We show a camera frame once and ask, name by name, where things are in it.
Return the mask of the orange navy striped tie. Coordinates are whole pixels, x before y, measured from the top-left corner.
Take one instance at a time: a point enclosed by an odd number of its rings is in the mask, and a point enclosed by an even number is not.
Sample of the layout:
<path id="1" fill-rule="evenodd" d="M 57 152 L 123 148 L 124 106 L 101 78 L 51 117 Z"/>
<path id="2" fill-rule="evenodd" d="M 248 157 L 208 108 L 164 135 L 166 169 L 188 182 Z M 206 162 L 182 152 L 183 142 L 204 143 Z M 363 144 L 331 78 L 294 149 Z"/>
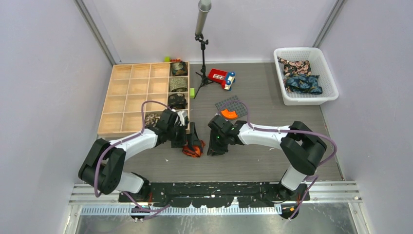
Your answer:
<path id="1" fill-rule="evenodd" d="M 196 157 L 201 157 L 203 155 L 203 150 L 205 147 L 204 141 L 200 140 L 200 145 L 190 145 L 187 143 L 183 149 L 182 152 L 183 154 L 196 158 Z"/>

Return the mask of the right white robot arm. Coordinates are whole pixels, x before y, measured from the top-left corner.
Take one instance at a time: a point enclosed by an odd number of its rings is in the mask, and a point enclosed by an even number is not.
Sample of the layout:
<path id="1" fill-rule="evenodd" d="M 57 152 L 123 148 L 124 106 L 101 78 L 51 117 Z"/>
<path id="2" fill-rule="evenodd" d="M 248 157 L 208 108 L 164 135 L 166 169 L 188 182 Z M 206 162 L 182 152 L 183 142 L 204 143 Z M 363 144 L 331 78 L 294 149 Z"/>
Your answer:
<path id="1" fill-rule="evenodd" d="M 278 194 L 284 200 L 291 200 L 297 194 L 301 182 L 314 175 L 327 150 L 319 134 L 300 121 L 290 126 L 274 127 L 244 120 L 231 123 L 216 115 L 208 126 L 210 140 L 207 153 L 210 156 L 227 153 L 229 145 L 261 145 L 283 151 L 290 162 L 278 186 Z"/>

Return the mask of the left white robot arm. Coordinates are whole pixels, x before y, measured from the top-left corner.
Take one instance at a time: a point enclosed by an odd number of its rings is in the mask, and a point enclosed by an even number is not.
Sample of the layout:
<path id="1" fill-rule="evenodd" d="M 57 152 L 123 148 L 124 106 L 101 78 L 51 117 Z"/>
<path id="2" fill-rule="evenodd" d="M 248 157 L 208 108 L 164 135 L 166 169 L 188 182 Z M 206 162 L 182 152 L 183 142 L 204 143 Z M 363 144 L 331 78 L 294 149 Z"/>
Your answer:
<path id="1" fill-rule="evenodd" d="M 123 170 L 125 162 L 138 153 L 155 148 L 167 141 L 172 148 L 200 157 L 205 143 L 197 136 L 194 122 L 185 111 L 165 109 L 154 125 L 118 140 L 97 139 L 91 146 L 78 177 L 95 189 L 95 195 L 108 195 L 113 191 L 127 192 L 138 202 L 150 194 L 149 181 L 136 173 Z"/>

